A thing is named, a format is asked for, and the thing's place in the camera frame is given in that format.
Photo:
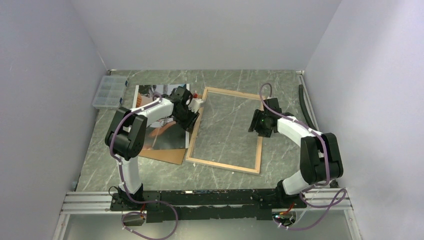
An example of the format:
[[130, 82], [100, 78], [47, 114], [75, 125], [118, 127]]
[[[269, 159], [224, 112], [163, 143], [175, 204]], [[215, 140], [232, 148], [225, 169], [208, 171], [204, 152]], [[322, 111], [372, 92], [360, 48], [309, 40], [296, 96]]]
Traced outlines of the wooden picture frame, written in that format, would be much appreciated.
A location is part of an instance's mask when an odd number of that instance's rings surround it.
[[[203, 91], [203, 94], [202, 94], [202, 97], [201, 97], [201, 99], [204, 102], [206, 102], [206, 99], [207, 99], [209, 93], [231, 96], [231, 97], [237, 97], [237, 98], [243, 98], [243, 99], [248, 99], [248, 100], [260, 101], [260, 96], [258, 94], [244, 93], [244, 92], [239, 92], [239, 91], [234, 91], [234, 90], [221, 89], [221, 88], [207, 86], [207, 87], [204, 88], [204, 91]], [[243, 173], [258, 175], [260, 173], [260, 169], [261, 169], [262, 148], [263, 148], [263, 137], [260, 137], [260, 136], [257, 138], [254, 168], [247, 168], [247, 167], [242, 167], [242, 166], [230, 165], [230, 164], [226, 164], [226, 163], [209, 161], [209, 160], [191, 157], [191, 155], [194, 151], [196, 140], [197, 140], [197, 135], [198, 135], [198, 131], [199, 131], [200, 123], [201, 123], [201, 118], [202, 118], [202, 115], [203, 115], [203, 109], [204, 109], [204, 107], [202, 106], [198, 111], [199, 116], [198, 116], [198, 118], [197, 118], [197, 120], [194, 124], [193, 130], [192, 130], [192, 134], [191, 134], [191, 137], [190, 137], [189, 146], [188, 146], [188, 149], [187, 149], [187, 152], [186, 152], [185, 160], [187, 162], [191, 162], [191, 163], [194, 163], [194, 164], [200, 164], [200, 165], [205, 165], [205, 166], [210, 166], [210, 167], [221, 168], [221, 169], [225, 169], [225, 170], [231, 170], [231, 171], [236, 171], [236, 172], [243, 172]]]

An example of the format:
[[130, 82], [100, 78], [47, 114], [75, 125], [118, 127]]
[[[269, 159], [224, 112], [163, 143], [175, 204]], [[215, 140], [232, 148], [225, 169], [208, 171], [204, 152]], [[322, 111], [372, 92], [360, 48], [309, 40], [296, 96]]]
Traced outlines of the printed photo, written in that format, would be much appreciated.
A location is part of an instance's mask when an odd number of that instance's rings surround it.
[[[190, 89], [189, 84], [145, 84], [136, 85], [133, 108], [149, 105], [154, 101], [154, 94], [170, 95], [177, 87]], [[159, 114], [156, 109], [148, 114], [145, 138], [142, 149], [176, 150], [186, 149], [189, 145], [189, 133], [185, 131], [172, 117]]]

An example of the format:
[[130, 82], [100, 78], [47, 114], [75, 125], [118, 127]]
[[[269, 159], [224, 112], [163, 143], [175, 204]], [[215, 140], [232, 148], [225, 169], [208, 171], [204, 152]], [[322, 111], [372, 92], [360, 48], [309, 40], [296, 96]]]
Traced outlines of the clear glass pane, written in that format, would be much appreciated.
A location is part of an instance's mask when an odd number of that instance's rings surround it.
[[258, 135], [248, 132], [260, 101], [209, 93], [192, 158], [253, 169]]

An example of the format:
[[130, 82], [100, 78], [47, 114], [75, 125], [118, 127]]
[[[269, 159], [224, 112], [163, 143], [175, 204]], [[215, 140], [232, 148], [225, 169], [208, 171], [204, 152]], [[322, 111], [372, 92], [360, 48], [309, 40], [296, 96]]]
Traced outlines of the brown backing board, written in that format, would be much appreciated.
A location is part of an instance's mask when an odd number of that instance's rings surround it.
[[161, 149], [147, 150], [144, 149], [139, 153], [140, 157], [153, 159], [169, 164], [181, 165], [185, 159], [186, 149]]

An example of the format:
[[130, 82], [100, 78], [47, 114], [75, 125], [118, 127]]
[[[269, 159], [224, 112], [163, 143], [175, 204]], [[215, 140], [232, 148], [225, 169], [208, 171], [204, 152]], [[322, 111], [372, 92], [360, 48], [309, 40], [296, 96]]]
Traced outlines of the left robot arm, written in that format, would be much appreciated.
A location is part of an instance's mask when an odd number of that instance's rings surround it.
[[150, 103], [116, 110], [104, 141], [117, 164], [118, 187], [126, 193], [123, 203], [130, 210], [137, 210], [143, 204], [138, 156], [144, 146], [147, 128], [158, 120], [172, 118], [184, 131], [191, 133], [203, 103], [203, 99], [186, 87], [178, 86], [169, 94], [154, 92]]

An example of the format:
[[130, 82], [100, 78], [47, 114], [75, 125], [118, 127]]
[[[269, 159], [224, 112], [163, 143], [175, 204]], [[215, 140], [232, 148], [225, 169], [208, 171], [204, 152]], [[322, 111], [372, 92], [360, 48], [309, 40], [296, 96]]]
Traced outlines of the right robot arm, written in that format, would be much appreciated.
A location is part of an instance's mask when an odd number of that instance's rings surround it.
[[249, 132], [269, 138], [273, 133], [286, 136], [300, 148], [299, 170], [281, 180], [281, 190], [275, 193], [275, 202], [282, 208], [293, 203], [295, 194], [313, 186], [328, 184], [344, 174], [337, 137], [322, 133], [282, 112], [277, 98], [262, 101], [263, 109], [254, 111]]

